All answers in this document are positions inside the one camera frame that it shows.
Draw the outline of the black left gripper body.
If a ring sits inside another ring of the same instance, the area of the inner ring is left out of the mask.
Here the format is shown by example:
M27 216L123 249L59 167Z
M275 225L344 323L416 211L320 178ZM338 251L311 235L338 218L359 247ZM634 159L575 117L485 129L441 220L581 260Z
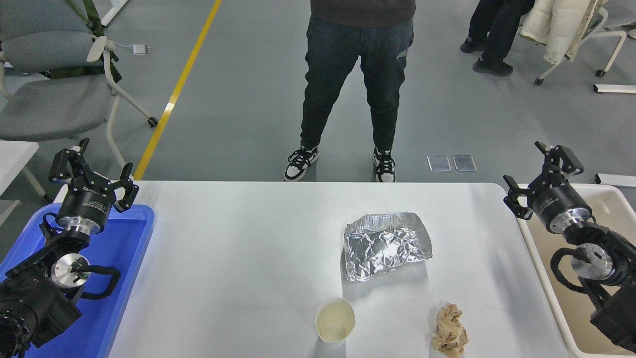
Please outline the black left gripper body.
M72 179L56 223L60 227L70 227L83 222L91 230L103 230L115 201L110 184L111 180L99 173L88 179L85 175Z

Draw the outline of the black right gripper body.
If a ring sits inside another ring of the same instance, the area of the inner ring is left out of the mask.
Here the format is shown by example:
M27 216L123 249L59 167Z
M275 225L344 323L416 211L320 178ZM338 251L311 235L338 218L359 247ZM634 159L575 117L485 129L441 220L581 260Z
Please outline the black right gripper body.
M542 186L532 183L534 192L528 205L549 232L563 232L572 223L584 222L591 217L591 207L570 185Z

